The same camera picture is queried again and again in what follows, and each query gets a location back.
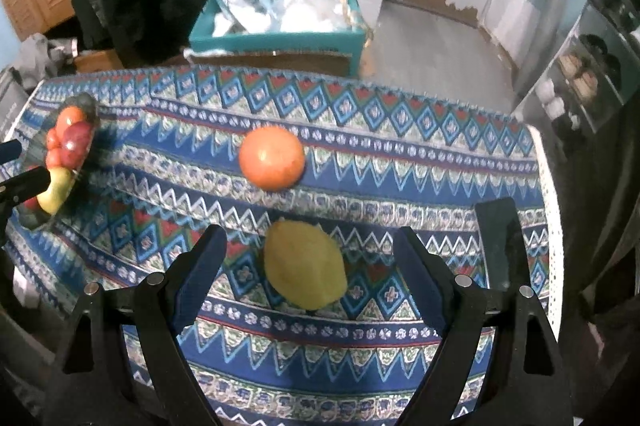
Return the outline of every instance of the patterned tablecloth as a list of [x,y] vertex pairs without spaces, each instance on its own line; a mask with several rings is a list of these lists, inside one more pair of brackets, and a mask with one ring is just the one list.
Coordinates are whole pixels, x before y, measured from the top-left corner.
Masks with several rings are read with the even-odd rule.
[[[86,188],[51,232],[11,223],[7,249],[44,299],[68,313],[88,281],[137,283],[190,249],[209,222],[224,226],[223,271],[179,337],[221,416],[275,426],[391,424],[400,415],[440,338],[421,322],[394,264],[399,226],[484,285],[472,205],[513,197],[532,286],[548,305],[539,163],[529,130],[508,116],[327,76],[203,66],[48,81],[14,136],[26,144],[79,92],[99,100],[102,118]],[[238,167],[242,136],[265,124],[305,146],[302,180],[281,193],[251,186]],[[301,311],[265,280],[260,244],[279,218],[321,226],[338,242],[349,281],[340,301]],[[135,378],[148,382],[132,331],[126,340]],[[487,330],[456,413],[473,407],[491,344]]]

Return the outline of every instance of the red apple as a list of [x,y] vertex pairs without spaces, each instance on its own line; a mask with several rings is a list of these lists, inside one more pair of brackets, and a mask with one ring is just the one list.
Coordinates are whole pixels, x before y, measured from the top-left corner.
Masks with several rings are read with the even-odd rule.
[[40,203],[38,202],[37,197],[31,197],[30,199],[24,201],[24,207],[29,211],[35,212],[40,209]]
[[60,147],[60,160],[63,167],[77,170],[91,146],[94,127],[90,122],[80,121],[65,130]]

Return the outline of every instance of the fruit bowl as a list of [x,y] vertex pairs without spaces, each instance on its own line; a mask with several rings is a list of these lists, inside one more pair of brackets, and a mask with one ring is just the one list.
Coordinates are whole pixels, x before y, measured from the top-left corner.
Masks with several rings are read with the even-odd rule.
[[33,136],[22,157],[20,172],[45,166],[49,188],[18,206],[18,221],[31,231],[50,224],[67,200],[98,127],[98,104],[87,93],[71,96],[52,111]]

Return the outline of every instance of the orange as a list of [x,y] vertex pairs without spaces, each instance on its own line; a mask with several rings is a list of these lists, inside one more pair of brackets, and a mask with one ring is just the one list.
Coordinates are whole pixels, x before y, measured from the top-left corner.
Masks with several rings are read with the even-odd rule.
[[62,150],[60,148],[54,148],[47,152],[47,156],[44,159],[44,164],[47,165],[47,170],[51,168],[58,168],[62,166]]
[[247,180],[265,191],[279,191],[296,183],[305,169],[305,151],[292,133],[277,126],[249,132],[238,162]]
[[56,129],[52,128],[47,132],[47,150],[53,150],[54,148],[60,148],[60,139],[58,139]]
[[62,138],[65,135],[65,130],[72,124],[84,121],[85,119],[86,116],[84,112],[77,106],[68,106],[64,108],[60,112],[58,121],[56,122],[56,135],[58,136],[58,140],[62,141]]

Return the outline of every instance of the plastic fruit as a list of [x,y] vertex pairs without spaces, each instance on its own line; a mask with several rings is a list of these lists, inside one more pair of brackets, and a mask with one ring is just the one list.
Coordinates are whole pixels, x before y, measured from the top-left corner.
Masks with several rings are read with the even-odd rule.
[[47,156],[44,159],[44,164],[47,165],[47,170],[62,166],[62,150],[60,148],[49,150],[47,152]]
[[60,160],[65,168],[77,170],[82,166],[93,132],[94,127],[87,121],[76,122],[66,129],[60,147]]
[[40,204],[38,203],[38,198],[37,197],[31,197],[28,200],[24,201],[24,207],[27,208],[29,211],[37,211],[40,209]]
[[86,116],[84,112],[77,106],[68,106],[63,108],[56,121],[56,135],[60,142],[65,135],[66,129],[76,122],[84,121]]
[[302,176],[305,151],[292,133],[267,126],[245,136],[238,162],[249,182],[266,191],[278,191],[293,186]]
[[63,167],[49,168],[49,174],[51,182],[47,191],[40,193],[36,198],[44,211],[49,215],[54,215],[66,200],[69,188],[73,183],[73,175],[71,171]]
[[308,311],[340,299],[347,290],[338,245],[305,222],[281,220],[267,230],[264,269],[280,294]]
[[60,148],[60,139],[58,139],[56,129],[52,128],[47,132],[47,150],[53,150],[54,148]]

